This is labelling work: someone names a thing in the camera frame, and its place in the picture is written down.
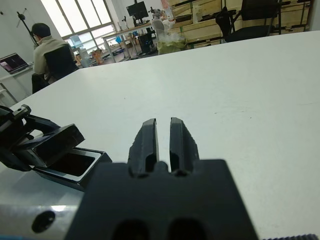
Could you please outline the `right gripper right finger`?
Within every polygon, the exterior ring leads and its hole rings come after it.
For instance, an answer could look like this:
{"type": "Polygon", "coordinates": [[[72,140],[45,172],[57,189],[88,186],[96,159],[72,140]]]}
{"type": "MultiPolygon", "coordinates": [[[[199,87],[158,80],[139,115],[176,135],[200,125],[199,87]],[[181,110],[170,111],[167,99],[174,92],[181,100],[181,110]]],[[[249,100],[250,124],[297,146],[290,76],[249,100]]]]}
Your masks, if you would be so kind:
{"type": "Polygon", "coordinates": [[[198,146],[183,120],[170,120],[169,157],[171,171],[191,173],[194,162],[199,161],[198,146]]]}

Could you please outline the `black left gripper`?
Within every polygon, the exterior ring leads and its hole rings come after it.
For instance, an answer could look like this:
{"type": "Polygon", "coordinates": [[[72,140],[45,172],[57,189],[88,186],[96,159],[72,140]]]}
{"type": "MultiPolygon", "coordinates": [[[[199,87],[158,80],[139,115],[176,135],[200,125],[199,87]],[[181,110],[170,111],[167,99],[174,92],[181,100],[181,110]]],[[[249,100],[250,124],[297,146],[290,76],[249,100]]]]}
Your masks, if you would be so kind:
{"type": "Polygon", "coordinates": [[[10,169],[21,172],[29,172],[32,168],[9,150],[20,143],[32,140],[30,133],[33,130],[51,133],[60,128],[51,120],[30,115],[30,113],[31,108],[25,104],[16,111],[0,106],[0,162],[10,169]]]}

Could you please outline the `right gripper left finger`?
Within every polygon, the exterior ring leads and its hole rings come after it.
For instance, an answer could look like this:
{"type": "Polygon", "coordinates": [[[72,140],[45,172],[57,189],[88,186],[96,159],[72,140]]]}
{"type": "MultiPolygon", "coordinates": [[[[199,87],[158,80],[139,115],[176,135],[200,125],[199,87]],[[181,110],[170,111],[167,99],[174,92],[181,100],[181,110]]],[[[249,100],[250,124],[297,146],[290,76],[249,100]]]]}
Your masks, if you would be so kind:
{"type": "Polygon", "coordinates": [[[158,161],[157,121],[151,118],[143,122],[139,129],[129,149],[127,164],[134,175],[146,175],[154,171],[158,161]]]}

